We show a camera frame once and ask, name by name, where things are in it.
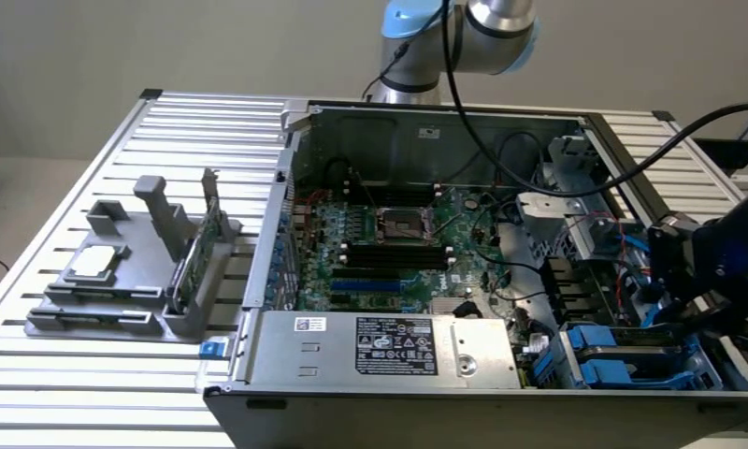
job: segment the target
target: blue plastic latch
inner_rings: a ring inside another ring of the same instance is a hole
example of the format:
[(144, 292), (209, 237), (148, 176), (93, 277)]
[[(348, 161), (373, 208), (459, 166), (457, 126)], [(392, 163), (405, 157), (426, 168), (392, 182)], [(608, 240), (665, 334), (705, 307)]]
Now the blue plastic latch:
[(615, 346), (612, 331), (607, 326), (576, 326), (583, 332), (585, 346)]
[(585, 347), (585, 338), (583, 337), (583, 331), (580, 327), (576, 326), (567, 331), (568, 341), (571, 341), (571, 347), (573, 349), (583, 349)]
[[(414, 35), (440, 5), (440, 0), (390, 0), (382, 17), (382, 36), (388, 39), (401, 39)], [(449, 2), (449, 13), (452, 10), (453, 2)], [(432, 26), (437, 23), (440, 18), (434, 20)]]
[(535, 367), (532, 368), (532, 374), (535, 374), (535, 379), (540, 379), (544, 371), (551, 365), (551, 351), (541, 356), (541, 358), (535, 362)]
[(535, 41), (537, 40), (539, 35), (540, 35), (540, 19), (535, 17), (535, 22), (532, 24), (532, 34), (528, 37), (527, 46), (524, 47), (521, 54), (515, 59), (512, 64), (508, 65), (497, 75), (501, 75), (503, 73), (508, 73), (508, 72), (515, 72), (527, 64), (528, 58), (532, 56), (532, 53), (535, 52)]
[(226, 341), (204, 341), (200, 345), (200, 359), (222, 360), (225, 358), (225, 349)]
[(643, 318), (640, 327), (649, 327), (653, 325), (653, 318), (657, 316), (659, 312), (660, 312), (660, 305), (653, 304), (651, 306), (651, 309), (648, 309), (648, 312), (645, 313), (645, 318)]
[(632, 379), (621, 360), (589, 360), (579, 366), (585, 384), (603, 388), (631, 388)]

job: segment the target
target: black ram slot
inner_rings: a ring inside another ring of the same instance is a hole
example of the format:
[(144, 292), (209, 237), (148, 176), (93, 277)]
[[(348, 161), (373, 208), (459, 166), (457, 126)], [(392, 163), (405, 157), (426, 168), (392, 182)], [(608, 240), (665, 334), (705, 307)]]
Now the black ram slot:
[(384, 268), (334, 268), (333, 278), (396, 280), (398, 271)]
[(346, 267), (447, 269), (445, 249), (428, 246), (352, 245)]
[(373, 308), (364, 309), (361, 307), (333, 307), (330, 311), (350, 311), (354, 313), (401, 313), (401, 309)]
[(418, 188), (368, 186), (364, 189), (353, 185), (348, 196), (349, 204), (370, 206), (372, 199), (377, 207), (425, 208), (434, 200), (434, 191), (429, 186)]

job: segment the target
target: silver metal frame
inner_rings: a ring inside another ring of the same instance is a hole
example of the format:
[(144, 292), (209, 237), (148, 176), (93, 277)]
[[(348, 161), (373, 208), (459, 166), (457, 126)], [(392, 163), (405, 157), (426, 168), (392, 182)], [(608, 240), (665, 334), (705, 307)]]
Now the silver metal frame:
[[(49, 271), (66, 265), (85, 235), (81, 210), (93, 199), (116, 198), (133, 210), (141, 205), (132, 198), (132, 179), (160, 174), (169, 180), (166, 194), (198, 211), (190, 206), (204, 204), (198, 176), (212, 167), (220, 170), (221, 204), (244, 223), (244, 234), (209, 334), (232, 336), (241, 320), (241, 332), (254, 327), (256, 314), (241, 312), (240, 298), (285, 143), (278, 131), (285, 101), (164, 92), (134, 105), (0, 284), (0, 445), (232, 447), (194, 392), (197, 382), (226, 378), (226, 361), (200, 361), (190, 344), (29, 339), (22, 324), (56, 277)], [(529, 109), (549, 115), (568, 110)], [(639, 158), (672, 134), (647, 112), (595, 112)], [(647, 176), (672, 208), (701, 220), (728, 211), (733, 202), (688, 151), (672, 151), (652, 168)]]

